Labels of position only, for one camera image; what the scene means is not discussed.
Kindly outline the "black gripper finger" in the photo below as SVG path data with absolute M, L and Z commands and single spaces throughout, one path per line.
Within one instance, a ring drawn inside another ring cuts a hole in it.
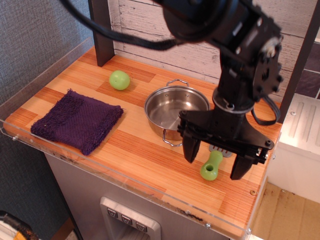
M 183 154 L 184 158 L 189 162 L 193 163 L 195 160 L 197 153 L 200 148 L 201 141 L 199 139 L 195 139 L 192 136 L 184 136 L 182 139 L 183 146 Z
M 240 180 L 250 170 L 255 161 L 254 157 L 237 154 L 232 166 L 230 179 Z

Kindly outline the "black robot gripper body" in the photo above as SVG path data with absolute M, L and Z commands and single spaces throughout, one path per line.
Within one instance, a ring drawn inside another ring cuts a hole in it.
M 220 147 L 234 154 L 255 158 L 254 165 L 264 164 L 274 142 L 256 130 L 245 114 L 233 114 L 215 107 L 213 110 L 182 110 L 178 132 L 182 139 L 191 136 L 200 142 Z

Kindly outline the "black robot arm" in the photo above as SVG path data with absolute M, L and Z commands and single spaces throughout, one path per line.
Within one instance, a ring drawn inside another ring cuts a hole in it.
M 270 99 L 282 82 L 278 62 L 280 27 L 250 0 L 161 0 L 167 27 L 178 44 L 207 42 L 220 50 L 221 75 L 212 94 L 214 109 L 183 110 L 178 131 L 184 157 L 193 162 L 201 142 L 235 153 L 232 180 L 240 180 L 252 165 L 264 163 L 274 143 L 253 128 L 247 113 Z

